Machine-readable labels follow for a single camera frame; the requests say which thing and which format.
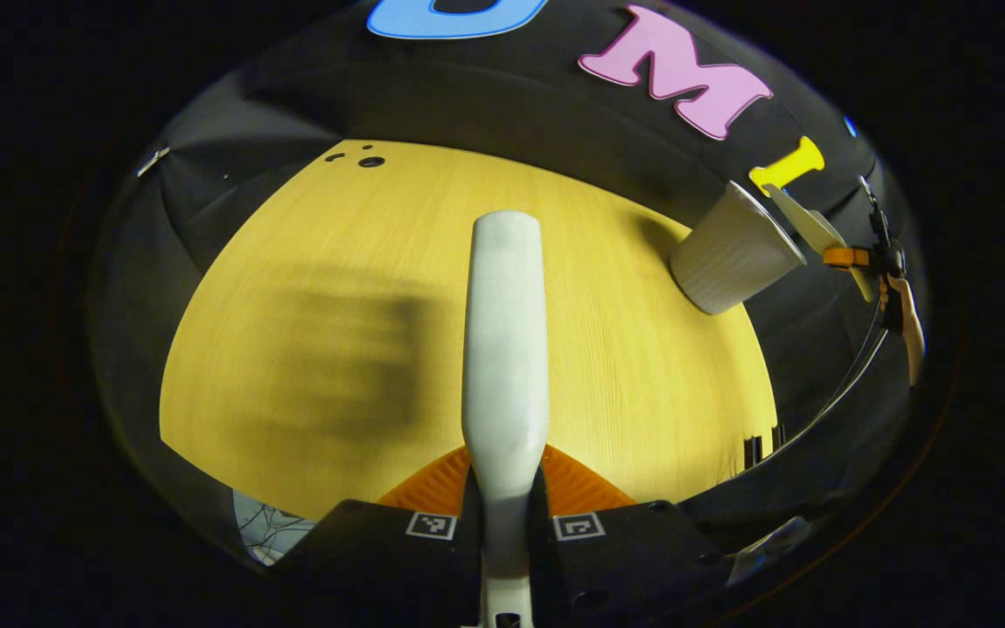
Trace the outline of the black backdrop cloth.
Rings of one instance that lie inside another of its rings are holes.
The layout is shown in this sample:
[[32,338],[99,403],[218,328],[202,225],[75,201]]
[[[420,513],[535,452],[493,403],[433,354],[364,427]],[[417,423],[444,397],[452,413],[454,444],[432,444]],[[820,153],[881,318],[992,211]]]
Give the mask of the black backdrop cloth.
[[722,176],[809,131],[835,163],[799,179],[799,198],[857,232],[857,176],[869,175],[891,228],[919,247],[904,191],[876,147],[789,68],[673,0],[645,5],[685,25],[706,60],[735,61],[774,89],[731,140],[707,139],[667,106],[583,77],[581,49],[626,23],[627,0],[548,0],[514,31],[416,41],[368,31],[378,3],[328,1],[301,31],[191,99],[145,147],[168,155],[127,176],[100,227],[86,324],[107,418],[164,501],[224,548],[238,544],[231,490],[160,437],[162,362],[224,246],[335,140],[370,135],[522,160],[694,225],[702,211],[693,203],[717,198]]

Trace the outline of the white plastic dustpan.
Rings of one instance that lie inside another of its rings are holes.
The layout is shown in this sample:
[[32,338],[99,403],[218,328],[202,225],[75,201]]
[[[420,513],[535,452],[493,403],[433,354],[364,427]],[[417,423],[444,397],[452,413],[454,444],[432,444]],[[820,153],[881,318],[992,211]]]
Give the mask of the white plastic dustpan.
[[[769,194],[771,200],[782,210],[783,215],[790,220],[798,234],[806,241],[810,249],[820,258],[822,262],[822,251],[829,247],[852,247],[838,231],[824,218],[821,212],[807,210],[781,188],[774,184],[766,184],[764,190]],[[873,303],[877,301],[876,291],[871,287],[870,281],[865,277],[865,271],[869,268],[853,268],[853,270],[841,270],[849,273],[857,285],[862,298]]]

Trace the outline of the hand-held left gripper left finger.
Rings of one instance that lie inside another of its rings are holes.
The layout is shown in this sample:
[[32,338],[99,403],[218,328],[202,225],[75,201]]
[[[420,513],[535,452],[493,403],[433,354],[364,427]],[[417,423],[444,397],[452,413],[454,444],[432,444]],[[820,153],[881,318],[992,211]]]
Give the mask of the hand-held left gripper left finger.
[[286,553],[280,576],[331,605],[332,628],[480,628],[482,498],[468,450],[375,503],[340,502]]

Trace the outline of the small white broom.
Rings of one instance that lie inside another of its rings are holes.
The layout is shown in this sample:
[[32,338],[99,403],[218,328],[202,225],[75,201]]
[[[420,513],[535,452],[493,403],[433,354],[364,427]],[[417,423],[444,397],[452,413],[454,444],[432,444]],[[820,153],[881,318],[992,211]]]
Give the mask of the small white broom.
[[548,326],[542,231],[523,212],[475,220],[461,430],[482,498],[480,628],[533,628],[528,501],[548,438]]

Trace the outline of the wooden desktop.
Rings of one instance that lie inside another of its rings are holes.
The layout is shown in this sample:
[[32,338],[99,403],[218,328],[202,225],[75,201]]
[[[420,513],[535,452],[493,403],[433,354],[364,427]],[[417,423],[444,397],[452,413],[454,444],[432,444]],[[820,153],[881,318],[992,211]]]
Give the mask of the wooden desktop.
[[687,227],[542,168],[343,140],[211,263],[165,363],[162,441],[228,488],[319,520],[354,500],[455,515],[472,225],[541,223],[551,512],[677,502],[771,449],[764,353],[667,270]]

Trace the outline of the white ribbed garbage bin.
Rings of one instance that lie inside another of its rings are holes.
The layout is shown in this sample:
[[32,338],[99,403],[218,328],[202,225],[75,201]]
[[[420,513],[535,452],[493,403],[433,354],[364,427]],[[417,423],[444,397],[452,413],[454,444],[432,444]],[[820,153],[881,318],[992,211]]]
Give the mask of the white ribbed garbage bin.
[[806,263],[769,211],[733,181],[667,258],[682,293],[713,317],[734,309]]

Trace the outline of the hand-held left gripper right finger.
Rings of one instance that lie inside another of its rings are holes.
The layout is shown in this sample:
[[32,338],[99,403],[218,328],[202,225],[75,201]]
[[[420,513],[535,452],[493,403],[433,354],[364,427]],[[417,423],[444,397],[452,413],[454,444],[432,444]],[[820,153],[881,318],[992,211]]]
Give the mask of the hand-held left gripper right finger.
[[730,561],[681,509],[636,502],[555,447],[530,498],[535,628],[641,628],[728,581]]

